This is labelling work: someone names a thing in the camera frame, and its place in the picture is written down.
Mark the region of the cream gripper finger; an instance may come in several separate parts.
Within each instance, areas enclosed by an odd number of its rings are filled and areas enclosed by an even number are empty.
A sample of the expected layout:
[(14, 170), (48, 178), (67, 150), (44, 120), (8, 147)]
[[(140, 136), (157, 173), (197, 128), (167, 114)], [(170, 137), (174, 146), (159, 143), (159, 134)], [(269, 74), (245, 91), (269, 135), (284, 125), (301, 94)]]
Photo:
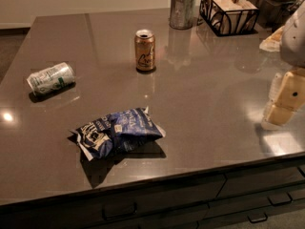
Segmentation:
[(272, 84), (271, 84), (270, 91), (269, 91), (270, 100), (275, 100), (275, 97), (277, 96), (277, 93), (281, 86), (282, 78), (283, 78), (283, 75), (281, 73), (275, 74)]
[(293, 68), (282, 75), (275, 100), (269, 99), (266, 104), (263, 127), (282, 127), (305, 104), (305, 69)]

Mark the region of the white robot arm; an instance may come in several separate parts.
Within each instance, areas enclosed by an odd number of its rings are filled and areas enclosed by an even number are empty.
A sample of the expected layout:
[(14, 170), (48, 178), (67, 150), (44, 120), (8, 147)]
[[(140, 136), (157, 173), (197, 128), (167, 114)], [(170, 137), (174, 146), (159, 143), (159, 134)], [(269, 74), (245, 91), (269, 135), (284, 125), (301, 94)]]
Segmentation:
[(292, 66), (277, 73), (269, 91), (261, 126), (278, 130), (305, 104), (305, 4), (287, 20), (279, 44), (281, 59)]

